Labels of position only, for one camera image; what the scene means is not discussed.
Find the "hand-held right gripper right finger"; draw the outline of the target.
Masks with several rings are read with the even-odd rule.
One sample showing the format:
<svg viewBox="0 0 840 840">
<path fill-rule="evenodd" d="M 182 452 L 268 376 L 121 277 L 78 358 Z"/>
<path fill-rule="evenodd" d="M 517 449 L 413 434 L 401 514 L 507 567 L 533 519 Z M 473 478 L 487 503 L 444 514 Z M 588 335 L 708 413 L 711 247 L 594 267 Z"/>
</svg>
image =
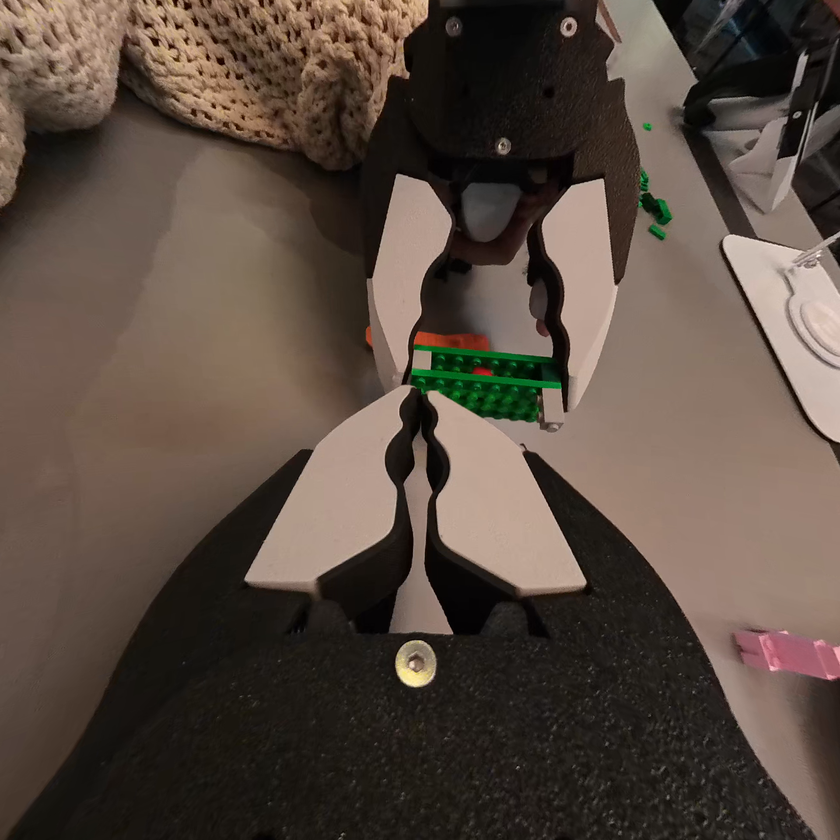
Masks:
<svg viewBox="0 0 840 840">
<path fill-rule="evenodd" d="M 454 634 L 501 603 L 581 593 L 586 579 L 527 453 L 441 392 L 423 397 L 425 571 Z"/>
</svg>

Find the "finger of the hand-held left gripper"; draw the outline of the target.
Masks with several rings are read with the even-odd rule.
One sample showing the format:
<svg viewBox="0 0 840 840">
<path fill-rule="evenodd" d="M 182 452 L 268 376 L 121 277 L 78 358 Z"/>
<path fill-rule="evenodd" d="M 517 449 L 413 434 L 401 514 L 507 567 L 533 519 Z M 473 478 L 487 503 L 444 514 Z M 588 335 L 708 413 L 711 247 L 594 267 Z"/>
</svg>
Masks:
<svg viewBox="0 0 840 840">
<path fill-rule="evenodd" d="M 534 225 L 528 251 L 541 276 L 531 313 L 551 331 L 564 409 L 572 411 L 592 380 L 616 304 L 604 178 L 569 186 Z"/>
<path fill-rule="evenodd" d="M 431 184 L 397 175 L 367 296 L 374 363 L 384 392 L 411 369 L 427 278 L 446 257 L 453 214 Z"/>
</svg>

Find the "person's left hand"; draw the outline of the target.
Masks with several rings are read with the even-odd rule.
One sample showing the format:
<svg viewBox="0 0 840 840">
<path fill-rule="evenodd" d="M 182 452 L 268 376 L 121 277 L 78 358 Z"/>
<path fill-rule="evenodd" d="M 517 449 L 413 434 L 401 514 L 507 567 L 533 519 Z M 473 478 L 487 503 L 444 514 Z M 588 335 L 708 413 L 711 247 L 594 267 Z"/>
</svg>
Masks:
<svg viewBox="0 0 840 840">
<path fill-rule="evenodd" d="M 459 226 L 449 256 L 471 266 L 509 265 L 530 229 L 556 203 L 560 189 L 550 182 L 523 192 L 514 185 L 474 184 L 463 194 Z"/>
</svg>

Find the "person's left forearm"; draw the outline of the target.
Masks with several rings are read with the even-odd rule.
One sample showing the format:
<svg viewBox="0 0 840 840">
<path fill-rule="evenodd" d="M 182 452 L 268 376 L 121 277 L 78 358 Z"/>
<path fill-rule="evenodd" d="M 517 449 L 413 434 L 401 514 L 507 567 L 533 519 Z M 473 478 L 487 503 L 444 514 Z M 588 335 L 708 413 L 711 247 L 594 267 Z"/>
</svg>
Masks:
<svg viewBox="0 0 840 840">
<path fill-rule="evenodd" d="M 129 2 L 121 79 L 181 123 L 346 171 L 426 15 L 422 1 Z"/>
</svg>

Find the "orange brick separator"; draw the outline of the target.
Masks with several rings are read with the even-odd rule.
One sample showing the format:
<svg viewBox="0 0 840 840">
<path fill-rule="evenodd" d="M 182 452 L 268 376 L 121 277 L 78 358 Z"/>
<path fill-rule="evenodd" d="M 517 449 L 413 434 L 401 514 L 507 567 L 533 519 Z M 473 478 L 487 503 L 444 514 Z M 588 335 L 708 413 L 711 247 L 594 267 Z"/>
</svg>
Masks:
<svg viewBox="0 0 840 840">
<path fill-rule="evenodd" d="M 468 352 L 490 351 L 490 342 L 488 337 L 480 333 L 438 333 L 417 331 L 414 339 L 414 345 L 450 350 L 464 350 Z"/>
</svg>

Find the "pile of green lego bricks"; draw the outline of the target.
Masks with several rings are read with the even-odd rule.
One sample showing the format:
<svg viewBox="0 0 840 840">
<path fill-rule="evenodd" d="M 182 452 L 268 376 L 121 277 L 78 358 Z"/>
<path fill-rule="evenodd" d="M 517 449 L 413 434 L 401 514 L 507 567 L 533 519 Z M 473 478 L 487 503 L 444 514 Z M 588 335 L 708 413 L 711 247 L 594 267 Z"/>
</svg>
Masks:
<svg viewBox="0 0 840 840">
<path fill-rule="evenodd" d="M 642 167 L 639 172 L 639 196 L 637 205 L 650 216 L 648 232 L 658 241 L 667 239 L 666 227 L 672 222 L 673 214 L 663 198 L 658 198 L 650 192 L 649 175 Z"/>
</svg>

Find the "pink lego figure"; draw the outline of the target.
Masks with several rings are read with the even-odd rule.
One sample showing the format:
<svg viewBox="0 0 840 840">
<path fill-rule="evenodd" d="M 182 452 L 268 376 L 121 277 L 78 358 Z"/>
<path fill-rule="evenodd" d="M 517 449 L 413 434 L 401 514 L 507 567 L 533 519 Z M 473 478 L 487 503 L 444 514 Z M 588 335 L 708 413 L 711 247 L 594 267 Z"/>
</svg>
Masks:
<svg viewBox="0 0 840 840">
<path fill-rule="evenodd" d="M 839 680 L 839 646 L 782 631 L 739 631 L 732 635 L 741 661 L 754 669 Z"/>
</svg>

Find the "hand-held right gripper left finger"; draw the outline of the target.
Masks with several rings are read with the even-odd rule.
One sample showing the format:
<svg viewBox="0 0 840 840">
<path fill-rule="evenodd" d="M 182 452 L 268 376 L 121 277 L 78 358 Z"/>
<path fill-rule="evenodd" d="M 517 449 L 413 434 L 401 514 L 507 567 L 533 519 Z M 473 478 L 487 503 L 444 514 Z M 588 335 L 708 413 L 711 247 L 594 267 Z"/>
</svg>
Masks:
<svg viewBox="0 0 840 840">
<path fill-rule="evenodd" d="M 413 566 L 405 483 L 417 389 L 401 385 L 309 454 L 245 575 L 248 587 L 332 602 L 363 634 L 387 634 Z"/>
</svg>

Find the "white book stand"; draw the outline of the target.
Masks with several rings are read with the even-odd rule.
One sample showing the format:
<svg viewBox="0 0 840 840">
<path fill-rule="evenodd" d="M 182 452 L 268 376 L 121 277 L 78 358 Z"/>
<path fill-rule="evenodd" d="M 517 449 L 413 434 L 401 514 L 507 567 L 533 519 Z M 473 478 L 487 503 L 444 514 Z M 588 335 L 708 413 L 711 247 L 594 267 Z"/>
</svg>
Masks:
<svg viewBox="0 0 840 840">
<path fill-rule="evenodd" d="M 805 418 L 839 443 L 839 295 L 822 263 L 839 233 L 798 250 L 729 234 L 721 252 Z"/>
</svg>

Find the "black and white object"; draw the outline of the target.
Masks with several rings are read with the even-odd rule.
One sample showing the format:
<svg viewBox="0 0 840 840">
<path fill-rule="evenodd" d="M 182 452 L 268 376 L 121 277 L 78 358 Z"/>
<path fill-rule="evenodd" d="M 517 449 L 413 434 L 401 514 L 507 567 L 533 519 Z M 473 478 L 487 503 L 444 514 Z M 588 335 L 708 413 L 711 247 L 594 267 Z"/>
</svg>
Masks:
<svg viewBox="0 0 840 840">
<path fill-rule="evenodd" d="M 717 70 L 689 89 L 685 126 L 738 140 L 728 176 L 764 213 L 799 164 L 838 138 L 838 36 Z"/>
</svg>

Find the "green lego assembly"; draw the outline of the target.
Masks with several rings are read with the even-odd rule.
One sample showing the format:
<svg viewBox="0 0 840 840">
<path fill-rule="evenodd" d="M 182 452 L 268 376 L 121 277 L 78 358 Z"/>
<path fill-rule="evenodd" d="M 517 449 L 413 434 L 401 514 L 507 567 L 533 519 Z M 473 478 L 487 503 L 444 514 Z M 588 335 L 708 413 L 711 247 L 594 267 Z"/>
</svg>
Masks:
<svg viewBox="0 0 840 840">
<path fill-rule="evenodd" d="M 410 385 L 480 417 L 536 423 L 544 392 L 564 410 L 560 369 L 549 356 L 416 344 L 412 363 Z"/>
</svg>

